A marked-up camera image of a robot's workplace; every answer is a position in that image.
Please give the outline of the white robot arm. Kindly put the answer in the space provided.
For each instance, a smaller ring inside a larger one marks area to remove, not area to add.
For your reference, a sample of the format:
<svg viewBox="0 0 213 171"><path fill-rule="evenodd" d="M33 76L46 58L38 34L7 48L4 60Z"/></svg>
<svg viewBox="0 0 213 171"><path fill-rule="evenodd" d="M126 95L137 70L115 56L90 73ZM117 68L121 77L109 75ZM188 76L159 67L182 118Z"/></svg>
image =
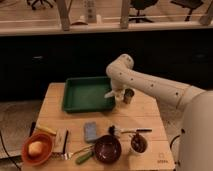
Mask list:
<svg viewBox="0 0 213 171"><path fill-rule="evenodd" d="M134 60L122 54L106 67L116 96L132 87L183 112L176 171L213 171L213 90L133 70Z"/></svg>

